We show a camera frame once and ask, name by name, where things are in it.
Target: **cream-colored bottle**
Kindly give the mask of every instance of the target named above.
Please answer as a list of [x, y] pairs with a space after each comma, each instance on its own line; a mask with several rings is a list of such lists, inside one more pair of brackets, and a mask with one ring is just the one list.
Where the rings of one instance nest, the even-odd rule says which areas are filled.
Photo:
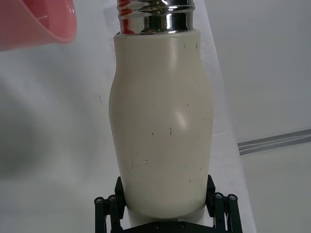
[[109, 115], [132, 226], [204, 212], [212, 96], [194, 4], [174, 2], [119, 0]]

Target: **white table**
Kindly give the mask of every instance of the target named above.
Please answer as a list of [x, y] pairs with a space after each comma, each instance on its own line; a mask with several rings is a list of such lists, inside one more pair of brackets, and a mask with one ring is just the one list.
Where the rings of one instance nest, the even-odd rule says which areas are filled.
[[[0, 53], [0, 232], [93, 232], [93, 200], [112, 194], [119, 176], [108, 119], [115, 2], [76, 0], [70, 45]], [[196, 7], [215, 97], [210, 174], [239, 197], [244, 232], [255, 233], [204, 2]]]

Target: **pink plastic container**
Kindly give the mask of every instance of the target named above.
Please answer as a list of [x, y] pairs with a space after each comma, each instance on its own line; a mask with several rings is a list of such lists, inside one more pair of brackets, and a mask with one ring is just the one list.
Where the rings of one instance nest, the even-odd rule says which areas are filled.
[[76, 28], [72, 0], [0, 0], [0, 51], [70, 43]]

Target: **screw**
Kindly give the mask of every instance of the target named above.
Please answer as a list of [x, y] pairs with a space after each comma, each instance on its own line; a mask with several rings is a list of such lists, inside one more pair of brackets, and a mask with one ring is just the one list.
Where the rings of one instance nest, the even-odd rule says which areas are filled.
[[159, 224], [156, 223], [156, 224], [154, 225], [154, 228], [159, 229], [159, 228], [160, 228], [160, 227], [159, 227]]
[[236, 200], [237, 198], [235, 197], [235, 196], [233, 196], [233, 195], [231, 195], [230, 197], [229, 197], [231, 200]]
[[109, 201], [115, 201], [116, 199], [117, 199], [116, 196], [109, 197]]
[[97, 198], [97, 199], [95, 200], [96, 203], [102, 203], [102, 201], [103, 201], [102, 198]]

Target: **chrome threaded bottle top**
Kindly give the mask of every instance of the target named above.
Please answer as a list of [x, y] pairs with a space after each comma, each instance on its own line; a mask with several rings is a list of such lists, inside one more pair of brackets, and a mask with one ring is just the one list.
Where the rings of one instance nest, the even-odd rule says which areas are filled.
[[120, 34], [193, 30], [193, 0], [118, 0]]

